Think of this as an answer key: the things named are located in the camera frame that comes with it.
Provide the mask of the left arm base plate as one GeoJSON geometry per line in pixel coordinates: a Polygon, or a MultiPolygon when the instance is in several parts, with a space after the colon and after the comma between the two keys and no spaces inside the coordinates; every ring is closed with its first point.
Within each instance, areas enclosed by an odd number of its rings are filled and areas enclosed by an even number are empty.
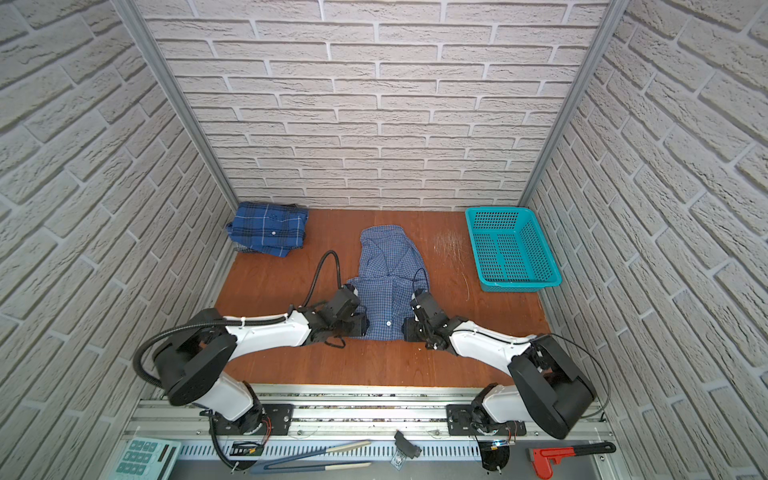
{"type": "Polygon", "coordinates": [[[290,429],[294,413],[292,404],[261,404],[245,413],[237,420],[227,420],[221,414],[214,413],[209,418],[209,432],[216,435],[256,435],[266,436],[271,427],[271,436],[285,436],[290,429]]]}

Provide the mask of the blue small-check shirt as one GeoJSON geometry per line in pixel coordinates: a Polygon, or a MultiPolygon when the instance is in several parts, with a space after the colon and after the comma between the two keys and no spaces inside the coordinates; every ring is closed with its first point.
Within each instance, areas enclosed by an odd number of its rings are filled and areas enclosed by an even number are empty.
{"type": "Polygon", "coordinates": [[[423,258],[398,225],[367,228],[362,231],[360,242],[358,274],[350,283],[357,290],[361,309],[369,321],[363,338],[403,340],[405,321],[414,317],[414,294],[429,288],[423,258]]]}

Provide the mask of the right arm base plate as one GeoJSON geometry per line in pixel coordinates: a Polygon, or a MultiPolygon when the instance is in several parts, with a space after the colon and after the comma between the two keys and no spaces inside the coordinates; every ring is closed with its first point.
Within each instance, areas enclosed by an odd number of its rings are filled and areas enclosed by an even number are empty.
{"type": "Polygon", "coordinates": [[[470,404],[446,406],[446,421],[450,436],[506,436],[522,437],[527,434],[523,421],[505,423],[493,420],[481,407],[470,404]]]}

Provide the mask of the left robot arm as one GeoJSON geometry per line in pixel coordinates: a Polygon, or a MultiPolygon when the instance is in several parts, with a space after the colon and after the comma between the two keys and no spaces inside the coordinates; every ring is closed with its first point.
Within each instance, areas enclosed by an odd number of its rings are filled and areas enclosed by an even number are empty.
{"type": "Polygon", "coordinates": [[[134,366],[164,390],[170,404],[196,405],[249,434],[262,424],[264,408],[252,387],[226,374],[231,360],[275,348],[362,337],[368,325],[357,290],[344,284],[328,302],[290,308],[280,315],[233,317],[214,308],[202,310],[187,324],[140,347],[134,366]]]}

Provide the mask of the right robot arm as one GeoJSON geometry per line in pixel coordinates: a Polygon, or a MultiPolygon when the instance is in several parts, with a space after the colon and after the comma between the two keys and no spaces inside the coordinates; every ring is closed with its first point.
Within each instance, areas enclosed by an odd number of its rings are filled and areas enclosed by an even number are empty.
{"type": "Polygon", "coordinates": [[[511,386],[488,385],[470,404],[470,424],[483,433],[522,422],[526,412],[547,435],[563,440],[597,397],[593,383],[550,334],[513,337],[449,317],[427,290],[416,291],[410,306],[414,316],[403,327],[407,341],[480,361],[512,378],[511,386]]]}

